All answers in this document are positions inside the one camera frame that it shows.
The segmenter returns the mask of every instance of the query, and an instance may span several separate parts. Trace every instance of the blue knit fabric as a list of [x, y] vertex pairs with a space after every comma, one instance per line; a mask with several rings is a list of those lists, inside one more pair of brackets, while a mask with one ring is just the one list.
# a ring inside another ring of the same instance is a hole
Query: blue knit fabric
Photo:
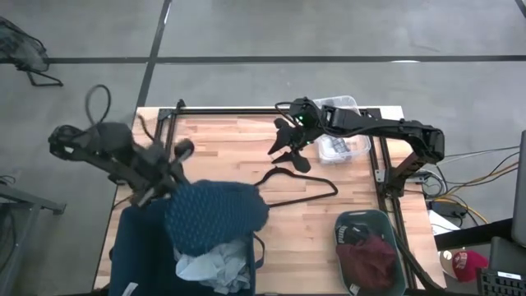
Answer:
[[196, 257], [261, 230], [268, 218], [269, 206], [257, 187], [201, 180], [172, 195], [164, 226], [180, 253]]

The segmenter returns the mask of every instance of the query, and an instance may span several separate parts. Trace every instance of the light blue cloth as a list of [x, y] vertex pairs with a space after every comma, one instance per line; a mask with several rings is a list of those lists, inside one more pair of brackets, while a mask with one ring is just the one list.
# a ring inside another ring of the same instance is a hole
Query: light blue cloth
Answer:
[[247, 245], [239, 239], [222, 243], [198, 257], [181, 254], [176, 248], [173, 253], [178, 261], [175, 273], [183, 280], [199, 281], [225, 295], [250, 289]]

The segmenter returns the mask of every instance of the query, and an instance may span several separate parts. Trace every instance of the black chair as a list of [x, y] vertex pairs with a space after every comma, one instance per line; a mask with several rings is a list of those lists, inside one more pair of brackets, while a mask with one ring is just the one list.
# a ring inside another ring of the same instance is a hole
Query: black chair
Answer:
[[[40, 40], [0, 16], [0, 63], [11, 63], [16, 70], [25, 72], [32, 86], [64, 86], [59, 79], [44, 74], [49, 69], [47, 59]], [[37, 83], [34, 74], [54, 82]]]

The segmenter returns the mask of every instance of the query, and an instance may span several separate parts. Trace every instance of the white label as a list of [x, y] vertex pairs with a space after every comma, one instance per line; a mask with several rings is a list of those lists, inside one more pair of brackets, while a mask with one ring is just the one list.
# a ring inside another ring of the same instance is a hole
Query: white label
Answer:
[[128, 284], [126, 289], [124, 289], [124, 292], [122, 292], [122, 296], [130, 296], [130, 295], [132, 295], [133, 291], [135, 290], [135, 288], [137, 288], [137, 286], [138, 286], [138, 284], [136, 284], [136, 283]]
[[351, 284], [351, 286], [348, 287], [348, 291], [351, 293], [352, 296], [356, 296], [359, 290], [360, 290], [360, 287], [356, 286], [355, 284]]
[[497, 274], [498, 274], [499, 276], [502, 276], [502, 277], [507, 277], [508, 279], [522, 280], [522, 278], [520, 277], [520, 275], [510, 274], [510, 273], [507, 273], [507, 272], [501, 272], [501, 271], [497, 271]]

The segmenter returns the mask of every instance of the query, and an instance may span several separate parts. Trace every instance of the desk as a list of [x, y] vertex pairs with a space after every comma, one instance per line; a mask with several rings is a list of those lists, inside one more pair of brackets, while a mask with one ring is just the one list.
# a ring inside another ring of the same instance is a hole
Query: desk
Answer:
[[[159, 108], [137, 110], [144, 116], [152, 134], [158, 112]], [[403, 117], [400, 107], [381, 107], [381, 112], [383, 118]], [[187, 137], [196, 146], [194, 155], [183, 164], [187, 178], [191, 182], [203, 178], [245, 183], [260, 180], [274, 166], [266, 153], [275, 140], [275, 118], [275, 115], [238, 114], [178, 117], [174, 141]], [[133, 135], [139, 144], [149, 145], [150, 140], [138, 120], [134, 123]], [[393, 165], [411, 152], [411, 147], [403, 141], [388, 141], [388, 147]], [[337, 165], [320, 164], [316, 145], [306, 147], [302, 155], [311, 161], [312, 169], [308, 175], [328, 178], [338, 187], [339, 194], [270, 210], [266, 226], [258, 233], [265, 241], [266, 255], [265, 265], [257, 271], [256, 291], [345, 294], [336, 263], [333, 228], [341, 212], [378, 208], [369, 155], [355, 157], [350, 164]], [[280, 166], [293, 170], [290, 164]], [[414, 184], [408, 184], [406, 188], [421, 190]], [[267, 203], [274, 203], [329, 192], [330, 188], [287, 176], [275, 176], [260, 190]], [[129, 194], [129, 189], [119, 188], [116, 202]], [[413, 255], [437, 284], [445, 286], [422, 195], [407, 192], [400, 201]], [[120, 212], [126, 206], [120, 205], [112, 214], [96, 287], [108, 283], [111, 267], [108, 252], [114, 244]]]

